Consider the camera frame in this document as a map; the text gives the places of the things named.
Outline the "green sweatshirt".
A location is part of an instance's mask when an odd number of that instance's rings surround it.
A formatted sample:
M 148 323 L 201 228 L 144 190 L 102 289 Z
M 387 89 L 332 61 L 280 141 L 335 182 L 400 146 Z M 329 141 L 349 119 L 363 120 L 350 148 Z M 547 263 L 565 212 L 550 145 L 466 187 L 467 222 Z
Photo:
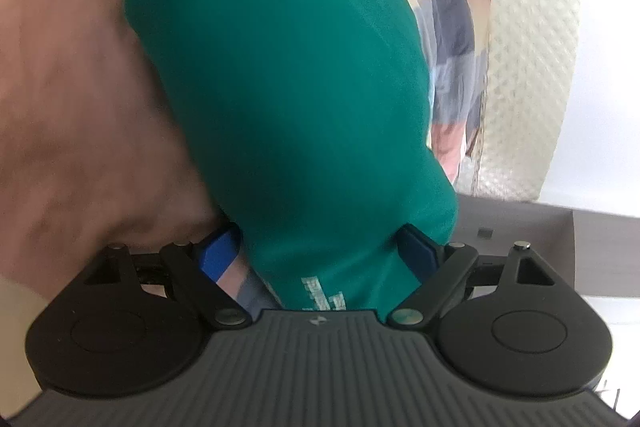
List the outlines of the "green sweatshirt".
M 419 279 L 397 231 L 448 241 L 430 74 L 408 0 L 125 0 L 210 196 L 286 309 L 385 317 Z

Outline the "checkered patchwork duvet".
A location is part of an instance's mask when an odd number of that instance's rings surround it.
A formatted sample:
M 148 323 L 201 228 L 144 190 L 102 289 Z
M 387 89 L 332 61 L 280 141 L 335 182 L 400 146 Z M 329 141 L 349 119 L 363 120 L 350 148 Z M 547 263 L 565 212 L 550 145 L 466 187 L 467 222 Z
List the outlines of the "checkered patchwork duvet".
M 452 186 L 434 135 L 440 52 L 471 54 L 474 26 L 451 1 L 425 11 L 408 0 L 430 74 L 427 145 Z M 224 220 L 125 0 L 1 0 L 7 279 L 51 299 L 105 246 L 199 242 Z M 250 267 L 243 239 L 218 285 L 250 312 L 283 307 Z

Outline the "cream quilted headboard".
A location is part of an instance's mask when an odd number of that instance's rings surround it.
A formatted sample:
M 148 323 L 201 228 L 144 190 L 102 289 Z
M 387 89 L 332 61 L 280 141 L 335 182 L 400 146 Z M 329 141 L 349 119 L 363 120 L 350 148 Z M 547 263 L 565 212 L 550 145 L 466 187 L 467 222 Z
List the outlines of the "cream quilted headboard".
M 459 192 L 538 198 L 570 94 L 577 12 L 577 0 L 491 0 L 480 133 L 462 162 Z

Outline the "dark wall switch left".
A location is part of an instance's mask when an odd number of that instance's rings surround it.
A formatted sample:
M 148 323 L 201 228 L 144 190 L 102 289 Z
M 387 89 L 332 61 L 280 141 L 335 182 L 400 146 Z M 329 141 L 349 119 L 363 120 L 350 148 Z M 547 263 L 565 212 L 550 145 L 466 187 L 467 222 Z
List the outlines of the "dark wall switch left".
M 479 228 L 477 230 L 477 236 L 480 239 L 491 239 L 493 235 L 494 235 L 494 230 L 491 228 Z

